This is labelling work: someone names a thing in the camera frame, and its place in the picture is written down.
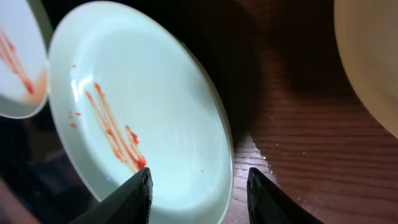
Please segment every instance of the dark wooden surface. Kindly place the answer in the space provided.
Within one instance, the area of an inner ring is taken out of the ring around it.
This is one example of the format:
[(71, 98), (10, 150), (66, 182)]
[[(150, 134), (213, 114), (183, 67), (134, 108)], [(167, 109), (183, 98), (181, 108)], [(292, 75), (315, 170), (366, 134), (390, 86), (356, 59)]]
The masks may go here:
[(224, 224), (247, 224), (257, 167), (325, 223), (398, 223), (398, 140), (343, 70), (333, 1), (170, 1), (213, 79), (234, 135)]

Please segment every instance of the dish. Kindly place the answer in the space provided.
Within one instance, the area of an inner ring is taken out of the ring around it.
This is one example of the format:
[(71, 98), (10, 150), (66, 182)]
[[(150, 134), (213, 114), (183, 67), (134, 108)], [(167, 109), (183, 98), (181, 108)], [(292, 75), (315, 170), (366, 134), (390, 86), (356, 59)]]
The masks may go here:
[(341, 61), (369, 112), (398, 137), (398, 15), (396, 1), (335, 1)]
[(57, 131), (99, 201), (147, 165), (149, 223), (221, 223), (233, 186), (228, 119), (188, 50), (143, 13), (100, 1), (66, 15), (49, 52)]
[[(35, 5), (35, 9), (40, 9), (38, 4)], [(43, 21), (43, 25), (47, 26), (48, 21)], [(46, 100), (46, 48), (34, 13), (27, 1), (2, 1), (0, 3), (0, 116), (9, 118), (32, 116), (40, 111)]]

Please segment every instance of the sauce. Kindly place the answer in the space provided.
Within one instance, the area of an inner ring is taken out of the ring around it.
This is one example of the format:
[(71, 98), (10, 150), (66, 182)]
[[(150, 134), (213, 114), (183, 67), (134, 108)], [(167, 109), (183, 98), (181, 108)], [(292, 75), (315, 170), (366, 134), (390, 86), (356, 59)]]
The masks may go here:
[(94, 87), (98, 95), (99, 106), (95, 103), (91, 93), (86, 91), (86, 96), (93, 107), (94, 116), (111, 146), (113, 154), (133, 173), (136, 173), (147, 165), (144, 155), (138, 150), (139, 138), (128, 125), (125, 125), (124, 133), (120, 130), (100, 85), (94, 83)]
[(33, 83), (26, 75), (25, 70), (19, 61), (16, 48), (8, 39), (7, 34), (0, 26), (0, 60), (4, 62), (6, 67), (14, 74), (16, 74), (25, 86), (28, 93), (33, 95)]

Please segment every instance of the tabletop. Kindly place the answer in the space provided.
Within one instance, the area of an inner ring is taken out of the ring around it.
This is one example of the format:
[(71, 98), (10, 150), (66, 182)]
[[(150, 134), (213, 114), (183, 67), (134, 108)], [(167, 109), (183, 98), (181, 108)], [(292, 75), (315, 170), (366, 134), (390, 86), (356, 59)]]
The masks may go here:
[(233, 131), (234, 189), (224, 224), (249, 223), (250, 167), (324, 223), (398, 222), (398, 140), (349, 84), (333, 3), (170, 1)]

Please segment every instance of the wooden table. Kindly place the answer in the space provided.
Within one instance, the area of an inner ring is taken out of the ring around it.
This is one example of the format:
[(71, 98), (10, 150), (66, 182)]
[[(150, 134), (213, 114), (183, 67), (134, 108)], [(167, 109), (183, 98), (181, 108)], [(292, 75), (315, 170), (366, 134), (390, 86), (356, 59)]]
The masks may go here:
[(176, 36), (207, 69), (233, 130), (234, 190), (224, 224), (249, 223), (250, 167), (325, 223), (398, 223), (398, 140), (349, 84), (333, 1), (169, 4), (172, 23), (183, 27)]

